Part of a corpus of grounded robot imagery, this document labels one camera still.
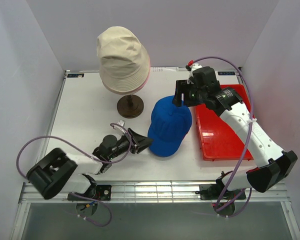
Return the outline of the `pink bucket hat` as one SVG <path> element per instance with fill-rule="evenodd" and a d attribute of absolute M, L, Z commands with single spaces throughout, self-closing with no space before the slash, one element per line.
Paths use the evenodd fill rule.
<path fill-rule="evenodd" d="M 132 73 L 121 74 L 119 77 L 107 77 L 103 85 L 111 92 L 119 95 L 127 95 L 138 92 L 147 83 L 151 70 L 150 58 Z"/>

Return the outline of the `cream bucket hat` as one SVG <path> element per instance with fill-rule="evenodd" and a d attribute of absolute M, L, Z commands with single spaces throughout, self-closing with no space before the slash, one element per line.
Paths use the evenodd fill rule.
<path fill-rule="evenodd" d="M 112 26 L 97 37 L 96 51 L 101 81 L 133 73 L 149 57 L 139 39 L 127 28 Z"/>

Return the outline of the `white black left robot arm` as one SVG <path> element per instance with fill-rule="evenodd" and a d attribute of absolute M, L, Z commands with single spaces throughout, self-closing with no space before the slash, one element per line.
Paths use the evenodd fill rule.
<path fill-rule="evenodd" d="M 152 143 L 152 138 L 128 128 L 121 138 L 106 135 L 92 154 L 75 155 L 54 148 L 27 172 L 26 179 L 46 200 L 60 192 L 68 193 L 68 200 L 100 200 L 102 191 L 93 176 L 105 173 L 117 157 L 139 154 Z"/>

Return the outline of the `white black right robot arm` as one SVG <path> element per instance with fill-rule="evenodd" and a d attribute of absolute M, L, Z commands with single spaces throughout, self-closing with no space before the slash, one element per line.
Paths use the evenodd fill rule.
<path fill-rule="evenodd" d="M 225 174 L 216 180 L 217 184 L 227 191 L 252 188 L 264 193 L 286 178 L 298 160 L 296 153 L 285 151 L 267 135 L 234 88 L 221 88 L 213 68 L 192 63 L 186 69 L 189 77 L 176 81 L 173 104 L 177 107 L 204 105 L 213 111 L 247 144 L 256 165 L 247 171 Z"/>

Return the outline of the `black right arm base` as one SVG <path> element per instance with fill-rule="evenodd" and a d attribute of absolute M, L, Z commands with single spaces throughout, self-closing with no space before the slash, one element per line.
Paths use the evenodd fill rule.
<path fill-rule="evenodd" d="M 196 195 L 200 195 L 201 200 L 217 200 L 222 192 L 223 187 L 219 186 L 218 184 L 200 184 L 199 190 L 195 191 Z M 224 200 L 231 200 L 234 197 L 238 196 L 240 193 L 240 189 L 234 191 L 226 190 L 223 199 Z"/>

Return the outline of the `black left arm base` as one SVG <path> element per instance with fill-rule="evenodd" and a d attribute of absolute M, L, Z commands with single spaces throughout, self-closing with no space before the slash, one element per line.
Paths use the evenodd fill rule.
<path fill-rule="evenodd" d="M 75 192 L 76 195 L 98 201 L 109 201 L 111 199 L 111 185 L 92 185 L 84 193 Z"/>

